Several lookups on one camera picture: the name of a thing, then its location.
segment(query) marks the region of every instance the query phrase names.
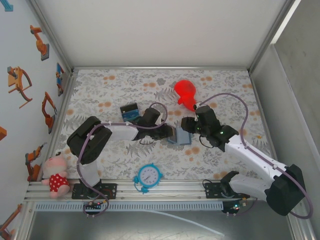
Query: red balloon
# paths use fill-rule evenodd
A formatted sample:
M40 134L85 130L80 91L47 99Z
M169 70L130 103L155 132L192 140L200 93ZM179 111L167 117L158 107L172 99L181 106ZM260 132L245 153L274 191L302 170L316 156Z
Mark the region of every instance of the red balloon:
M183 104L187 109L194 112L194 105L196 104L195 85L189 80L180 80L175 84L173 89L180 96L178 104Z

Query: metal floor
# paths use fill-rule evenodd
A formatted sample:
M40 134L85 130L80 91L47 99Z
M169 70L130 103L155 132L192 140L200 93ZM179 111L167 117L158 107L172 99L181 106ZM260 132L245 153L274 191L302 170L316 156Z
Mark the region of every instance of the metal floor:
M248 214L221 211L169 211L217 232L151 212L106 212L92 219L81 212L36 212L29 240L291 240L287 217L258 202Z

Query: blue clock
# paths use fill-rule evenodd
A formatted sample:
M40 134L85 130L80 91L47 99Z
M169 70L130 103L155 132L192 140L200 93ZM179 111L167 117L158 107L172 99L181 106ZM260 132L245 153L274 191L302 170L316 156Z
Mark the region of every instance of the blue clock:
M143 194L149 192L150 188L157 186L163 174L160 173L159 169L152 163L144 165L140 168L137 176L133 178L134 187ZM139 190L136 184L141 184L142 188Z

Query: pink plush toy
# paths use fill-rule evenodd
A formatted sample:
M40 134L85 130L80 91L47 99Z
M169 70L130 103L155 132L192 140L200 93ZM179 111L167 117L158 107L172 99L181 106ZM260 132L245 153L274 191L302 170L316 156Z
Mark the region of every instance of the pink plush toy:
M62 154L49 158L43 165L43 174L49 179L42 180L42 184L50 186L50 197L53 199L69 192L70 186L66 170L67 162Z

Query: gray wall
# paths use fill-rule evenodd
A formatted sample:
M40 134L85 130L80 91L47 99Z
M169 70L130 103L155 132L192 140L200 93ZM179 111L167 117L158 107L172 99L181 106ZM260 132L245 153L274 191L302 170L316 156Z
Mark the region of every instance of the gray wall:
M320 152L320 1L302 0L275 44Z
M314 206L311 223L320 239L318 159L309 144L307 124L273 45L267 49L251 78L261 102L277 159L288 166L296 164L303 172L306 190Z

